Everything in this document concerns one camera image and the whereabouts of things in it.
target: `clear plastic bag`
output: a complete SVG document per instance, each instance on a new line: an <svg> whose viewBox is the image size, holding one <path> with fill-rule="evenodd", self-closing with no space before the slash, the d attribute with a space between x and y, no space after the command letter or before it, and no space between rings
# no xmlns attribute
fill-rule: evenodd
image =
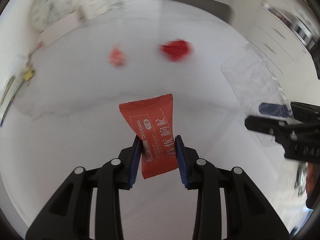
<svg viewBox="0 0 320 240"><path fill-rule="evenodd" d="M232 87L246 115L285 120L294 124L289 100L260 53L251 44L228 59L221 71ZM257 134L262 145L273 138Z"/></svg>

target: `red snack packet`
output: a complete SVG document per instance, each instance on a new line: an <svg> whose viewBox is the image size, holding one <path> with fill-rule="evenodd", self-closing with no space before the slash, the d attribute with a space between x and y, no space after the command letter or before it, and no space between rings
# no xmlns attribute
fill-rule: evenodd
<svg viewBox="0 0 320 240"><path fill-rule="evenodd" d="M191 53L192 47L189 42L177 40L161 45L160 50L167 54L171 61L179 61Z"/></svg>
<svg viewBox="0 0 320 240"><path fill-rule="evenodd" d="M172 94L119 105L121 114L143 143L145 179L178 168L172 134Z"/></svg>
<svg viewBox="0 0 320 240"><path fill-rule="evenodd" d="M121 66L125 63L125 54L119 49L119 45L114 46L109 54L109 61L113 66Z"/></svg>

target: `white table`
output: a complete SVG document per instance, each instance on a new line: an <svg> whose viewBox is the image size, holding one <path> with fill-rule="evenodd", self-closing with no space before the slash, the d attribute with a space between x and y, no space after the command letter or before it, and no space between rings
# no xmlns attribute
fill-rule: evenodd
<svg viewBox="0 0 320 240"><path fill-rule="evenodd" d="M193 54L170 62L158 46L185 39ZM113 67L113 45L127 64ZM16 96L0 129L0 171L18 213L30 225L77 166L102 166L135 137L120 103L172 93L175 135L215 166L244 168L270 198L283 161L280 145L262 147L220 67L248 43L217 17L185 4L135 0L34 53L36 75ZM191 239L196 191L179 171L120 192L125 239Z"/></svg>

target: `red crumpled paper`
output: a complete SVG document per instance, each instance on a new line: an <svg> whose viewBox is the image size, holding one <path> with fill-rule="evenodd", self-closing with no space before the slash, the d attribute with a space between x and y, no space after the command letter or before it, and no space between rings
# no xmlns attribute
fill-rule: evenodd
<svg viewBox="0 0 320 240"><path fill-rule="evenodd" d="M125 54L119 49L119 45L114 46L109 53L109 62L113 66L121 66L126 62Z"/></svg>
<svg viewBox="0 0 320 240"><path fill-rule="evenodd" d="M191 53L192 47L187 41L176 40L161 45L160 50L164 52L171 61L180 61Z"/></svg>

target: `clock face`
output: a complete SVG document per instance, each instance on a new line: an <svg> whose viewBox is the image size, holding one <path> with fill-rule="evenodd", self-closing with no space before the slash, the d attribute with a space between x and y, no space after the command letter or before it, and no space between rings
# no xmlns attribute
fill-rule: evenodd
<svg viewBox="0 0 320 240"><path fill-rule="evenodd" d="M52 24L75 11L78 0L35 0L31 8L31 24L43 32Z"/></svg>

